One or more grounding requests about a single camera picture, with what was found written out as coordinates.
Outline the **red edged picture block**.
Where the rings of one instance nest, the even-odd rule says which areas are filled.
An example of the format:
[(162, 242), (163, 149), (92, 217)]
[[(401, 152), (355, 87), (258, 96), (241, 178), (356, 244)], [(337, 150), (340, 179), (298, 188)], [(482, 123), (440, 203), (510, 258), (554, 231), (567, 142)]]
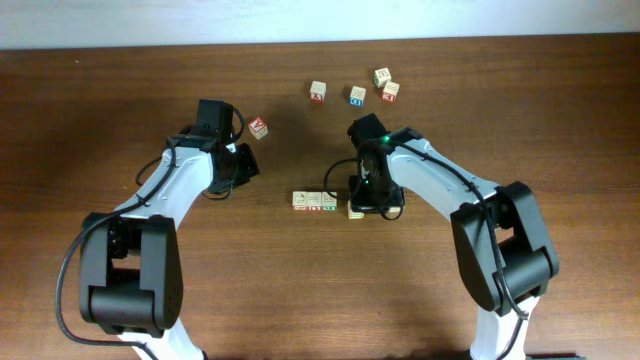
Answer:
[(307, 195), (306, 191), (294, 191), (292, 193), (292, 208), (298, 211), (305, 211), (307, 209)]

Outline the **red letter U block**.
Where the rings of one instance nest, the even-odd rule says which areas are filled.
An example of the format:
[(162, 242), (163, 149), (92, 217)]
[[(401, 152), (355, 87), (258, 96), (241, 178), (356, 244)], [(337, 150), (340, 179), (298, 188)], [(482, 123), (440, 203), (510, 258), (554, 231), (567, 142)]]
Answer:
[(322, 193), (321, 192), (308, 192), (306, 194), (306, 209), (308, 211), (322, 210)]

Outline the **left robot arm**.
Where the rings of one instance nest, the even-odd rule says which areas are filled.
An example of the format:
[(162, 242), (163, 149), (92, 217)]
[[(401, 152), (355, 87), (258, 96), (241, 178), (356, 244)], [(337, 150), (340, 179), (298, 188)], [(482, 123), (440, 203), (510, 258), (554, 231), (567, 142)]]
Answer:
[(203, 359), (179, 318), (183, 277), (177, 230), (198, 196), (225, 200), (259, 170), (233, 105), (202, 99), (196, 121), (169, 138), (155, 170), (111, 213), (87, 216), (79, 235), (82, 318), (142, 359)]

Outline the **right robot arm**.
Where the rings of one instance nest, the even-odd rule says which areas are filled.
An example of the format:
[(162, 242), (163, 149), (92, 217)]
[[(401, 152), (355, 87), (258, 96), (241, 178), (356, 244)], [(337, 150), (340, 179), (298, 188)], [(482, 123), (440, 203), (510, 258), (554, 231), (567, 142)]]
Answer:
[(559, 272), (559, 259), (532, 190), (482, 179), (441, 155), (417, 130), (391, 132), (375, 114), (347, 135), (359, 164), (355, 209), (384, 212), (408, 189), (450, 223), (462, 282), (478, 306), (471, 359), (523, 359), (530, 314)]

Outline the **yellow edged wooden block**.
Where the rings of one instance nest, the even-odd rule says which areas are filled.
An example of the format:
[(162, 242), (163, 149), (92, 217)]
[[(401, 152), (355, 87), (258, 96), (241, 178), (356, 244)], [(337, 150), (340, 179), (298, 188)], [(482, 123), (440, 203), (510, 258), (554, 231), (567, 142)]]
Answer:
[(362, 219), (364, 217), (364, 214), (362, 212), (357, 212), (352, 208), (351, 202), (347, 203), (347, 210), (348, 210), (348, 218), (350, 220)]

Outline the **green edged wooden block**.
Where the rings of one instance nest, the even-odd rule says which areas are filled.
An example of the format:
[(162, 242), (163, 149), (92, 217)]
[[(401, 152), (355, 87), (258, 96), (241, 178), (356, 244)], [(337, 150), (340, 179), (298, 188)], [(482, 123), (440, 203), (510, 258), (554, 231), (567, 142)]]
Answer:
[(336, 211), (337, 194), (335, 192), (323, 192), (321, 204), (323, 211)]

